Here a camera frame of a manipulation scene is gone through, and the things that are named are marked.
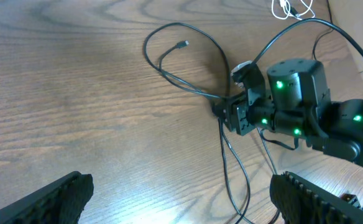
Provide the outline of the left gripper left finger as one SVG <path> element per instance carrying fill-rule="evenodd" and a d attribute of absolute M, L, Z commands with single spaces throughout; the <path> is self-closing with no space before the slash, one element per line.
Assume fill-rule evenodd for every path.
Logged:
<path fill-rule="evenodd" d="M 0 209 L 0 223 L 78 223 L 93 192 L 92 175 L 73 171 Z"/>

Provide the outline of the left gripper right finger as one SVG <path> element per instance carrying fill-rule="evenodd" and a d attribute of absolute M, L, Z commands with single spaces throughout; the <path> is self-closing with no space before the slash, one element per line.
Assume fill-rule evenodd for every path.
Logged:
<path fill-rule="evenodd" d="M 363 209 L 292 172 L 272 176 L 270 199 L 286 223 L 363 223 Z"/>

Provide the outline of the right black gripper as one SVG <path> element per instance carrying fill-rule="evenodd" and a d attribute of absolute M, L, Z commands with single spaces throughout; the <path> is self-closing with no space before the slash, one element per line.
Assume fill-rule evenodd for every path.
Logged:
<path fill-rule="evenodd" d="M 215 103 L 212 106 L 212 112 L 228 130 L 244 136 L 256 128 L 249 112 L 257 99 L 256 93 L 240 93 Z"/>

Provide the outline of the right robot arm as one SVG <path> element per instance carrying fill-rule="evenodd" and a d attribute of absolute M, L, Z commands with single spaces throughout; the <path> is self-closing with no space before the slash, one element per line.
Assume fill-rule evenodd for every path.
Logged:
<path fill-rule="evenodd" d="M 320 61 L 284 60 L 266 75 L 248 61 L 231 77 L 242 92 L 212 107 L 228 130 L 241 136 L 255 128 L 282 133 L 363 167 L 363 99 L 332 101 Z"/>

